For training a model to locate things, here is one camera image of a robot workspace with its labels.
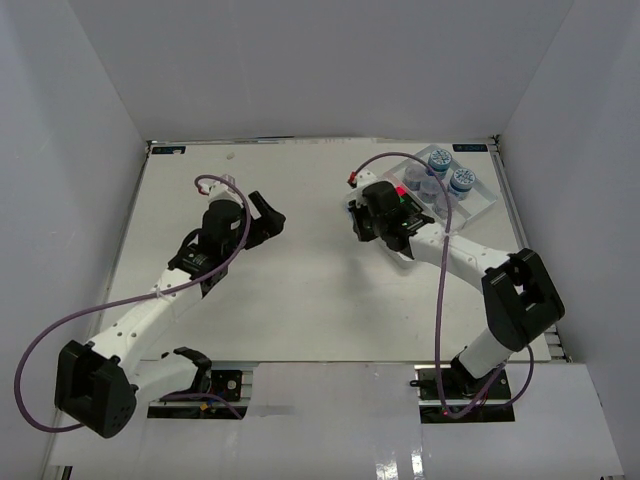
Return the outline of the clear jar of clips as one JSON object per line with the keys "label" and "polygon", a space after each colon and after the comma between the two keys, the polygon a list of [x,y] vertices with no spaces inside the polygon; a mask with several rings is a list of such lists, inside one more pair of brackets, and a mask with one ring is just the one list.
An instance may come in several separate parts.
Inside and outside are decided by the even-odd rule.
{"label": "clear jar of clips", "polygon": [[404,170],[403,183],[409,190],[417,192],[420,189],[421,183],[425,179],[425,177],[426,171],[422,166],[410,165],[407,166]]}

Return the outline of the clear jar blue clips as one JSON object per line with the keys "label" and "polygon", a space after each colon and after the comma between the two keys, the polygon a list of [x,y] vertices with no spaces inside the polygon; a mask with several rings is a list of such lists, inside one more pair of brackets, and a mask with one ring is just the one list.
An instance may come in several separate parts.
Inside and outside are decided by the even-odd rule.
{"label": "clear jar blue clips", "polygon": [[433,211],[442,220],[447,220],[455,210],[456,203],[455,196],[449,194],[439,195],[433,204]]}

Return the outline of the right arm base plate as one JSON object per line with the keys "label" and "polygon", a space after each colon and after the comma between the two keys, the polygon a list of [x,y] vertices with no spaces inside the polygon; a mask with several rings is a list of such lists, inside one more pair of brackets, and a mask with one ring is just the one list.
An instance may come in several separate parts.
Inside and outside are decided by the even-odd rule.
{"label": "right arm base plate", "polygon": [[[450,368],[442,371],[442,384],[447,402],[470,402],[489,381],[491,373],[481,379],[460,380]],[[423,368],[416,371],[416,378],[409,385],[418,389],[418,396],[424,401],[438,401],[435,368]],[[502,371],[484,395],[486,400],[507,401],[511,398],[511,389],[506,373]]]}

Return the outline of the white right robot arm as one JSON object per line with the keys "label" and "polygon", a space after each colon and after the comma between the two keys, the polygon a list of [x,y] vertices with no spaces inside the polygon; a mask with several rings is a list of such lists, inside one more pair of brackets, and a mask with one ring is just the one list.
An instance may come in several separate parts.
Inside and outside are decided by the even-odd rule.
{"label": "white right robot arm", "polygon": [[477,397],[501,364],[564,317],[564,303],[533,250],[508,253],[446,234],[389,181],[350,186],[346,206],[359,241],[379,240],[400,258],[436,265],[482,294],[486,327],[447,370],[459,396]]}

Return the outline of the blue-white labelled slime jar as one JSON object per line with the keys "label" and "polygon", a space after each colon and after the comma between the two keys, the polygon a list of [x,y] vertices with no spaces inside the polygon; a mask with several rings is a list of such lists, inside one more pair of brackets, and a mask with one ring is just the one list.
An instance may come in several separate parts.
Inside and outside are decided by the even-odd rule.
{"label": "blue-white labelled slime jar", "polygon": [[440,180],[444,180],[452,161],[453,156],[448,150],[436,148],[428,155],[426,173],[429,176],[435,176]]}

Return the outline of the clear jar dark clips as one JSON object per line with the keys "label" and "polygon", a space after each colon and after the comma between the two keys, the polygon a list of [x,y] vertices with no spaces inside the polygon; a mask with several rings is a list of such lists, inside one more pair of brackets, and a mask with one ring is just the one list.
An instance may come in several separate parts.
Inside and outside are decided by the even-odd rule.
{"label": "clear jar dark clips", "polygon": [[427,176],[420,184],[418,197],[424,203],[434,203],[441,192],[442,189],[438,179],[433,176]]}

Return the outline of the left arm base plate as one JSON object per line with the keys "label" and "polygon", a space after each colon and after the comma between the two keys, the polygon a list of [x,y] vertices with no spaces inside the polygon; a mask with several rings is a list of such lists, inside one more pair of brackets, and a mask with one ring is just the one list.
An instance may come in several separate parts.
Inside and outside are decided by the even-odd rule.
{"label": "left arm base plate", "polygon": [[164,402],[200,401],[213,403],[214,396],[234,403],[241,399],[244,372],[240,369],[213,369],[200,386],[194,368],[170,372],[145,388],[150,400]]}

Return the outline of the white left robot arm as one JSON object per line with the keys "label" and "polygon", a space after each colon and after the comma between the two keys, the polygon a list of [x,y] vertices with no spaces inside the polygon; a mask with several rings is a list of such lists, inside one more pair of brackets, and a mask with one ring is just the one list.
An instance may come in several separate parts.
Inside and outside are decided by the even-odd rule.
{"label": "white left robot arm", "polygon": [[199,228],[186,235],[148,299],[135,302],[112,326],[58,356],[54,404],[103,438],[118,434],[137,406],[134,371],[155,341],[199,303],[228,272],[236,249],[249,250],[279,235],[286,217],[257,191],[259,215],[229,194],[210,201]]}

